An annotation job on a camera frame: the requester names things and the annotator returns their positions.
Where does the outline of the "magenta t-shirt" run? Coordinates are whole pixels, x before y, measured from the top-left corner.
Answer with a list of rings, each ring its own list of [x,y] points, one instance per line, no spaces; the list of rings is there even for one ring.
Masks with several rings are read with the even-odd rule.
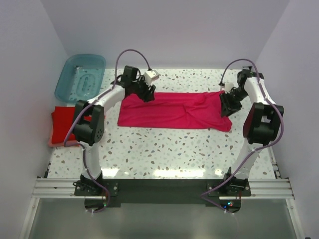
[[[117,125],[169,129],[215,129],[229,132],[232,122],[221,116],[220,92],[155,93],[143,102],[136,95],[122,100]]]

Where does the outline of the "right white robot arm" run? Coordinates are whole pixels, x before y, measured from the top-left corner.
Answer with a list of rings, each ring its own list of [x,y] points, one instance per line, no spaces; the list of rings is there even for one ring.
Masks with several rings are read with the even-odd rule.
[[[229,196],[248,185],[250,171],[260,152],[276,144],[283,134],[284,107],[271,99],[263,75],[243,69],[237,74],[237,84],[237,87],[224,84],[225,92],[220,94],[221,116],[238,112],[246,97],[252,106],[243,124],[243,146],[220,186]]]

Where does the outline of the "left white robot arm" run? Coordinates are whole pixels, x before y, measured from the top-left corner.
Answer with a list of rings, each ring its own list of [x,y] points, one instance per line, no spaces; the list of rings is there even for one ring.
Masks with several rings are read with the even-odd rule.
[[[106,91],[88,101],[76,103],[71,129],[83,152],[81,180],[88,179],[85,188],[91,195],[99,195],[103,191],[103,183],[99,180],[102,169],[98,142],[104,135],[106,112],[130,95],[143,102],[153,101],[156,87],[152,82],[159,76],[156,70],[148,69],[141,74],[138,68],[125,66]]]

